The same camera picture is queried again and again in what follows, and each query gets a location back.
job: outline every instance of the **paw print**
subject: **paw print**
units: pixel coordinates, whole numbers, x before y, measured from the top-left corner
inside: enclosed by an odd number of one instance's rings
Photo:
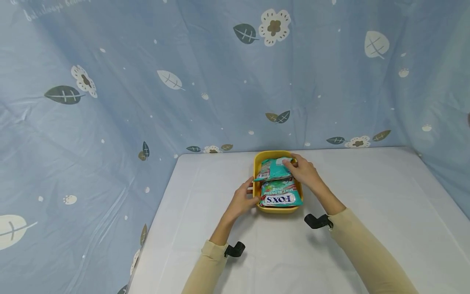
[[[401,71],[398,72],[398,75],[399,75],[401,78],[406,78],[409,73],[410,73],[409,69],[408,69],[408,68],[404,68],[404,69],[402,69]]]
[[[432,127],[431,125],[424,125],[422,128],[421,128],[424,132],[429,132],[432,130]]]
[[[66,205],[72,205],[72,204],[74,204],[75,202],[77,202],[77,196],[67,195],[67,196],[65,196],[65,198],[63,199],[63,202],[64,202]]]

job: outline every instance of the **white dot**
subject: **white dot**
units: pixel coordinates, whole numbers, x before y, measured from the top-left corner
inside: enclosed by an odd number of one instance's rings
[[[431,125],[424,125],[422,128],[421,128],[424,132],[429,132],[432,130],[432,127]]]

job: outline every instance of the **fabric backdrop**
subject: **fabric backdrop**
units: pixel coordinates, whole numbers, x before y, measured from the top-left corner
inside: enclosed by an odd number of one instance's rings
[[[124,293],[184,153],[407,145],[469,216],[469,6],[1,1],[2,293]]]

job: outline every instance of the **flower print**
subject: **flower print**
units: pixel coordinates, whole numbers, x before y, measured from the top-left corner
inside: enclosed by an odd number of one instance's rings
[[[93,98],[98,98],[98,94],[96,93],[96,86],[83,67],[80,65],[72,66],[71,73],[72,76],[77,80],[77,86],[80,88],[80,90],[83,92],[89,92]]]
[[[206,146],[204,147],[204,153],[222,153],[217,146]]]
[[[268,9],[261,15],[261,25],[258,32],[265,38],[265,45],[273,46],[276,41],[282,41],[289,35],[290,15],[286,10],[278,13]]]
[[[132,273],[134,272],[135,264],[137,263],[137,260],[139,259],[140,253],[141,253],[141,250],[139,249],[134,254],[134,259],[132,260],[132,265],[131,265],[131,270],[130,270],[131,276],[132,276]]]
[[[370,146],[368,136],[355,137],[345,144],[346,148],[365,148]]]

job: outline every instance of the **fox's candy bag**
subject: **fox's candy bag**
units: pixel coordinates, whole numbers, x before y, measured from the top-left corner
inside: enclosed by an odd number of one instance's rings
[[[261,207],[292,207],[302,204],[292,178],[264,182],[261,186]]]
[[[288,170],[282,163],[284,159],[287,159],[289,161],[292,160],[292,158],[289,157],[264,160],[261,163],[261,170],[256,176],[255,181],[273,181],[292,177],[290,170]]]

